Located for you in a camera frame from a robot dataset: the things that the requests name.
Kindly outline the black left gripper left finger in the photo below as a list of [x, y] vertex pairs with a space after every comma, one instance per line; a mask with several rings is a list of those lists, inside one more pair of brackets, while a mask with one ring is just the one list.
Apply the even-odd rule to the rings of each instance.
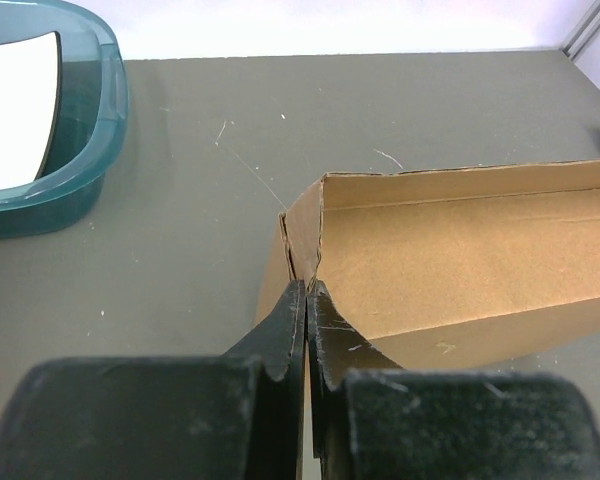
[[0, 417], [0, 479], [298, 479], [304, 284], [218, 356], [66, 357]]

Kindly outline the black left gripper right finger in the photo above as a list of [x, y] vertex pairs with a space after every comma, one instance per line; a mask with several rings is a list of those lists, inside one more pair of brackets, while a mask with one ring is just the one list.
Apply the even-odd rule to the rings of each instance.
[[600, 479], [585, 397], [547, 374], [400, 367], [306, 297], [313, 453], [326, 479]]

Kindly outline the brown cardboard box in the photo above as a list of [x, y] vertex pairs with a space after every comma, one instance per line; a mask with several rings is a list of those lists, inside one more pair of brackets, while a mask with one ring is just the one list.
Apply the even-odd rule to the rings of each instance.
[[600, 160], [325, 174], [278, 217], [258, 318], [293, 280], [407, 368], [599, 332]]

